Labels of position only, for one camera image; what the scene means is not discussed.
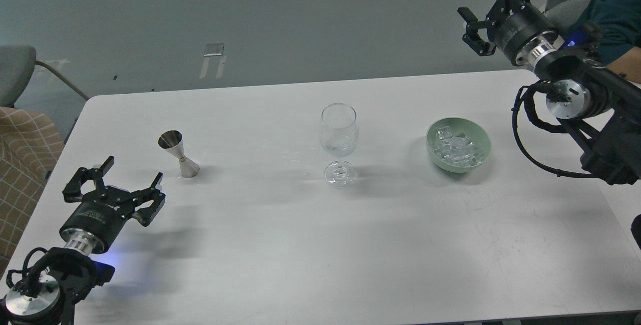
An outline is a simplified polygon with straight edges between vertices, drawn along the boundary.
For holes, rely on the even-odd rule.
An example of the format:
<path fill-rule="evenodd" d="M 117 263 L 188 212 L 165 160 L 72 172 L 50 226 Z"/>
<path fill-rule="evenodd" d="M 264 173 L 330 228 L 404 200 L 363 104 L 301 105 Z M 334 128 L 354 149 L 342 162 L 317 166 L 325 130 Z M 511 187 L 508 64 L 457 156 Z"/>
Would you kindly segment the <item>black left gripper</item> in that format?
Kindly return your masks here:
<path fill-rule="evenodd" d="M 59 234 L 67 249 L 74 249 L 89 256 L 103 254 L 130 219 L 147 227 L 158 215 L 166 200 L 159 184 L 163 173 L 158 173 L 151 185 L 142 190 L 128 192 L 104 183 L 104 176 L 114 165 L 114 156 L 108 156 L 98 168 L 80 167 L 62 190 L 66 203 L 80 205 L 62 225 Z M 82 186 L 88 181 L 95 190 L 82 194 Z"/>

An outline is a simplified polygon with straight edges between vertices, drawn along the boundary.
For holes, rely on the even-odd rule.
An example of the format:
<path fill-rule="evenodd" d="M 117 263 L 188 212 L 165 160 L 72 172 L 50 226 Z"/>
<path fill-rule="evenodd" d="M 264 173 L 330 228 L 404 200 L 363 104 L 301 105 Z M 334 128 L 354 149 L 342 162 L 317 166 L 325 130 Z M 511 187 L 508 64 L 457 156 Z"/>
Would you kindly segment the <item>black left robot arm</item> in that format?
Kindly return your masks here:
<path fill-rule="evenodd" d="M 73 324 L 76 305 L 115 273 L 91 255 L 106 253 L 128 220 L 146 227 L 162 209 L 162 173 L 149 187 L 129 192 L 105 184 L 114 162 L 110 156 L 100 167 L 78 168 L 66 184 L 64 201 L 78 206 L 60 228 L 64 246 L 32 249 L 21 268 L 7 272 L 2 324 Z"/>

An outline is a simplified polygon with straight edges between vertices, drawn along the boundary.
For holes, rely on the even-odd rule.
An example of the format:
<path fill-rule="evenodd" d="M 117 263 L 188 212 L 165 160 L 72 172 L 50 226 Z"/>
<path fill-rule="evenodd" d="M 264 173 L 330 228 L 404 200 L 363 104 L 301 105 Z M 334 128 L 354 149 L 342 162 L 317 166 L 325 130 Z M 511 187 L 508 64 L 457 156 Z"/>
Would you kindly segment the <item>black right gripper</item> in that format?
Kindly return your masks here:
<path fill-rule="evenodd" d="M 499 49 L 514 66 L 524 66 L 523 48 L 542 36 L 552 43 L 559 30 L 531 0 L 497 0 L 484 20 L 469 8 L 458 8 L 465 21 L 462 40 L 478 56 L 492 56 Z"/>

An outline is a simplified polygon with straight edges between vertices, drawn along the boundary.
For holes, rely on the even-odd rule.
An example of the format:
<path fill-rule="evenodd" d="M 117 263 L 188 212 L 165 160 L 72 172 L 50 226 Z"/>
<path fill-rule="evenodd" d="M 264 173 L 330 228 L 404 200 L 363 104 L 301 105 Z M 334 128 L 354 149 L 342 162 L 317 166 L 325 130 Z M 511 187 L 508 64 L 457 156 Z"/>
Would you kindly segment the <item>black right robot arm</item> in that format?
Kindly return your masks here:
<path fill-rule="evenodd" d="M 479 56 L 501 51 L 514 66 L 525 66 L 538 81 L 520 88 L 511 126 L 526 156 L 517 117 L 550 133 L 568 134 L 582 149 L 583 172 L 548 167 L 570 178 L 598 178 L 607 184 L 634 184 L 640 175 L 639 88 L 607 69 L 597 53 L 598 26 L 584 24 L 572 34 L 570 25 L 590 0 L 548 0 L 540 12 L 530 0 L 497 0 L 484 19 L 458 8 L 466 21 L 463 41 Z"/>

